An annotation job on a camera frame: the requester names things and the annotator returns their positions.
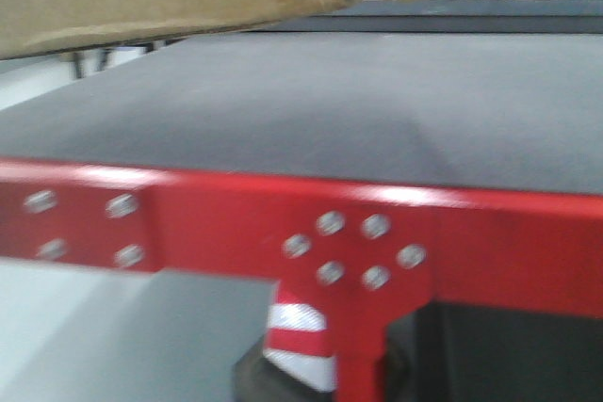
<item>red metal frame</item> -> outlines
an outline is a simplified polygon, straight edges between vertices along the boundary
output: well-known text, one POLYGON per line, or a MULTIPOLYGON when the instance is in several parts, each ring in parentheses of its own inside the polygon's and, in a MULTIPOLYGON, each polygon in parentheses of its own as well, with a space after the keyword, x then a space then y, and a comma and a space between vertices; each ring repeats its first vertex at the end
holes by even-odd
POLYGON ((337 400, 381 400, 384 329, 432 300, 554 314, 603 316, 603 197, 461 188, 410 187, 194 170, 0 161, 0 252, 35 259, 62 238, 60 262, 112 267, 130 244, 145 249, 133 270, 164 267, 282 280, 328 318, 338 363, 337 400), (40 214, 25 197, 51 189, 58 205, 40 214), (132 215, 108 218, 106 203, 129 193, 132 215), (343 231, 316 232, 328 211, 346 217, 343 231), (391 231, 375 240, 363 219, 385 214, 391 231), (282 245, 295 233, 313 247, 297 259, 282 245), (427 260, 396 261, 409 244, 427 260), (345 267, 333 285, 317 269, 345 267), (391 272, 369 291, 362 274, 391 272))

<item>gray fabric surface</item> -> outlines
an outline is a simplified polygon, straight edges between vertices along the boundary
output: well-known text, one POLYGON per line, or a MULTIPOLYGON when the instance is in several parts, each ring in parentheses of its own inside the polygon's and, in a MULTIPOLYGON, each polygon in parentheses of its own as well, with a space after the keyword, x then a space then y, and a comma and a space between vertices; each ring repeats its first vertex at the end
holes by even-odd
POLYGON ((603 37, 187 40, 0 112, 0 154, 603 193, 603 37))

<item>bolt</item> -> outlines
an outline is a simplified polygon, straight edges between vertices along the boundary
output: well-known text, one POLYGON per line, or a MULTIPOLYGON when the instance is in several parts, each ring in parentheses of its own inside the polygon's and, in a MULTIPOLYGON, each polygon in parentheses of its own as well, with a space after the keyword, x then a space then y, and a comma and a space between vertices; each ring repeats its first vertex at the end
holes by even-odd
POLYGON ((317 270, 317 279, 320 284, 329 286, 341 280, 345 268, 341 263, 337 261, 329 261, 317 270))
POLYGON ((139 202, 133 195, 124 194, 109 200, 105 212, 109 218, 121 218, 129 216, 139 208, 139 202))
POLYGON ((362 222, 362 233, 367 239, 377 239, 386 234, 391 227, 389 218, 375 214, 362 222))
POLYGON ((414 268, 427 258, 427 251, 418 244, 409 245, 398 252, 396 260, 403 268, 414 268))
POLYGON ((140 245, 128 245, 115 253, 115 265, 126 268, 139 263, 144 258, 144 249, 140 245))
POLYGON ((369 291, 376 291, 389 281, 390 273, 387 267, 375 265, 362 276, 362 283, 369 291))
POLYGON ((327 212, 317 220, 318 232, 322 235, 333 235, 343 230, 346 225, 346 218, 337 211, 327 212))
POLYGON ((299 258, 312 248, 312 241, 303 234, 295 234, 286 239, 283 244, 283 253, 289 259, 299 258))
POLYGON ((38 249, 36 256, 45 261, 55 261, 67 252, 67 244, 63 239, 55 239, 45 243, 38 249))
POLYGON ((30 214, 39 214, 57 205, 57 194, 52 190, 42 190, 25 198, 25 210, 30 214))

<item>gray metal panel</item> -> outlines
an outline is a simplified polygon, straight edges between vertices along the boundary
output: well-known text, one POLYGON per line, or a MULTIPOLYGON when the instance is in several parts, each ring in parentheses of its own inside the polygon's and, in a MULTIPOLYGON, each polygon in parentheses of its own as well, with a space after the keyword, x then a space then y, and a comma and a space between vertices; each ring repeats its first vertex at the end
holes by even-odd
POLYGON ((270 284, 0 262, 3 402, 231 402, 270 284))
POLYGON ((603 193, 603 37, 199 37, 0 113, 0 154, 603 193))

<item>red metal leg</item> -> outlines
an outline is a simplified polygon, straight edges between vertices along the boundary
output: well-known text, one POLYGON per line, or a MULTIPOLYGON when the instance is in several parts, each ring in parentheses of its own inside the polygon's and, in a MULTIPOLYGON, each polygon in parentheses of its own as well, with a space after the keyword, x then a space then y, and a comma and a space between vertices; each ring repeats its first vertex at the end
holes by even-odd
POLYGON ((382 402, 382 359, 337 355, 337 402, 382 402))

